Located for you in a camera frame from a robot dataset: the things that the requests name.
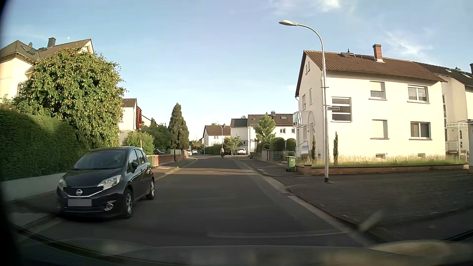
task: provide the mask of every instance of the asphalt road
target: asphalt road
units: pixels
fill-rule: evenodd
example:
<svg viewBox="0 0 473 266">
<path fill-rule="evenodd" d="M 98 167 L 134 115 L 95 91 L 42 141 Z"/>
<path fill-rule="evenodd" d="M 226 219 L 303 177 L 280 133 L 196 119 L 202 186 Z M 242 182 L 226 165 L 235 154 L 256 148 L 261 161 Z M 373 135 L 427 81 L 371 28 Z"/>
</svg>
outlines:
<svg viewBox="0 0 473 266">
<path fill-rule="evenodd" d="M 194 163 L 156 181 L 156 198 L 133 217 L 108 221 L 54 218 L 40 234 L 162 246 L 362 246 L 282 194 L 237 158 L 194 155 Z"/>
</svg>

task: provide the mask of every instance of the grass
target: grass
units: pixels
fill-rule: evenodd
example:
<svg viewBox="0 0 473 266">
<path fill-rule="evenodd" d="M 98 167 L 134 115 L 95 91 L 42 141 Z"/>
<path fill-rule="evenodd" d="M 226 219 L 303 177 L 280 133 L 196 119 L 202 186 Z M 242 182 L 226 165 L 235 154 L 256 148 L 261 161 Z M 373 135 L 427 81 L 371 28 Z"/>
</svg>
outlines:
<svg viewBox="0 0 473 266">
<path fill-rule="evenodd" d="M 297 160 L 296 165 L 302 166 L 304 164 L 312 164 L 313 167 L 323 167 L 325 162 L 323 160 Z M 453 157 L 446 157 L 445 155 L 426 155 L 425 158 L 419 158 L 417 155 L 398 155 L 389 156 L 386 159 L 366 156 L 339 156 L 339 167 L 355 167 L 355 166 L 417 166 L 417 165 L 447 165 L 447 164 L 466 164 L 465 160 L 458 160 Z"/>
</svg>

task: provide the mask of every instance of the windshield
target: windshield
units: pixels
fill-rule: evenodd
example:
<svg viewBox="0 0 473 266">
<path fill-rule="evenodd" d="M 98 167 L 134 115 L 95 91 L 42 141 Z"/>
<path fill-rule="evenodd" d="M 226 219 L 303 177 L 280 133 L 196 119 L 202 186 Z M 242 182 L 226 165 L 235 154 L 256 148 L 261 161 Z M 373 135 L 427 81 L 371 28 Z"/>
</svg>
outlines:
<svg viewBox="0 0 473 266">
<path fill-rule="evenodd" d="M 126 159 L 126 150 L 93 151 L 84 154 L 74 165 L 76 170 L 120 168 Z"/>
</svg>

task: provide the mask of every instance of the white house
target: white house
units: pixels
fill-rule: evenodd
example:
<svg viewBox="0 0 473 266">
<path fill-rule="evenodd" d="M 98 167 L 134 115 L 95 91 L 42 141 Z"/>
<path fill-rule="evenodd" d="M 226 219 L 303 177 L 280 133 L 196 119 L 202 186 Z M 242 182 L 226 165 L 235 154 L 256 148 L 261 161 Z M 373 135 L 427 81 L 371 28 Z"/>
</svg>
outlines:
<svg viewBox="0 0 473 266">
<path fill-rule="evenodd" d="M 293 126 L 293 114 L 277 114 L 271 111 L 268 114 L 276 123 L 273 133 L 276 137 L 282 137 L 285 140 L 289 138 L 296 138 L 296 129 Z M 240 147 L 246 148 L 247 152 L 253 152 L 256 148 L 255 139 L 256 132 L 254 127 L 258 125 L 259 120 L 264 115 L 248 115 L 247 118 L 233 118 L 230 127 L 231 135 L 239 136 L 241 140 Z"/>
<path fill-rule="evenodd" d="M 49 38 L 47 47 L 38 49 L 33 48 L 32 43 L 16 40 L 3 47 L 0 50 L 0 98 L 15 97 L 20 83 L 31 77 L 33 66 L 40 58 L 66 47 L 82 47 L 85 52 L 94 52 L 91 39 L 56 45 L 56 39 Z"/>
<path fill-rule="evenodd" d="M 473 119 L 473 63 L 472 73 L 459 68 L 419 63 L 424 68 L 437 74 L 447 82 L 442 82 L 443 117 L 445 126 L 445 150 L 447 154 L 462 156 L 469 154 L 468 126 L 466 121 Z"/>
<path fill-rule="evenodd" d="M 204 147 L 210 147 L 215 144 L 222 144 L 223 139 L 230 135 L 230 126 L 228 125 L 206 125 L 204 127 L 203 133 Z"/>
<path fill-rule="evenodd" d="M 325 53 L 329 154 L 338 134 L 339 156 L 386 158 L 396 155 L 444 155 L 442 82 L 416 62 L 374 55 Z M 312 146 L 324 158 L 322 53 L 304 51 L 296 98 L 299 112 L 296 155 Z"/>
</svg>

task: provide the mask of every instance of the green trash bin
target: green trash bin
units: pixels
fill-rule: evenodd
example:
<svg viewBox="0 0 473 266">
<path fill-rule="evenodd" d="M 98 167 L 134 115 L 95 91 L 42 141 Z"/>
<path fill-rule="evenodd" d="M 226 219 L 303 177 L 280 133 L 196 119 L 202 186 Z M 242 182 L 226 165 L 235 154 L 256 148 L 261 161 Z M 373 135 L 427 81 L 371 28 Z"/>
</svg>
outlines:
<svg viewBox="0 0 473 266">
<path fill-rule="evenodd" d="M 288 159 L 288 167 L 286 172 L 295 172 L 296 171 L 296 157 L 295 156 L 286 156 Z"/>
</svg>

